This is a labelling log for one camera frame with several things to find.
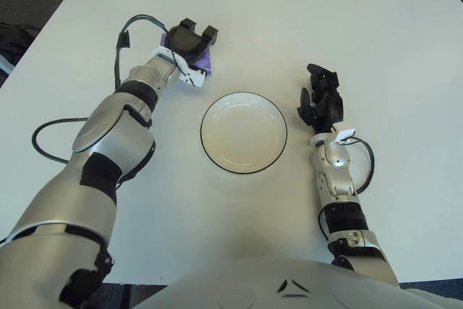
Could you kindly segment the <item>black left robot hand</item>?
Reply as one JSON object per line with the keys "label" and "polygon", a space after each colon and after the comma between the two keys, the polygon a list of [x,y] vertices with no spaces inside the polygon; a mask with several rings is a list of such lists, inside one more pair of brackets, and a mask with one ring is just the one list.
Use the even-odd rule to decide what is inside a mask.
{"label": "black left robot hand", "polygon": [[218,29],[213,26],[209,25],[201,35],[195,32],[195,26],[195,21],[185,18],[168,31],[164,41],[165,47],[179,54],[189,67],[199,65],[218,37]]}

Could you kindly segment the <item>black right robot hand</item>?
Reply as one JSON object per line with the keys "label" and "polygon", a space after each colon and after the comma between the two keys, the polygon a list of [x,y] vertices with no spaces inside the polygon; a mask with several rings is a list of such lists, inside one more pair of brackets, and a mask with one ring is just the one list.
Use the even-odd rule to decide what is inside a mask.
{"label": "black right robot hand", "polygon": [[308,64],[307,70],[311,91],[306,87],[301,89],[297,113],[315,134],[330,132],[333,125],[344,118],[343,101],[337,90],[338,75],[317,64]]}

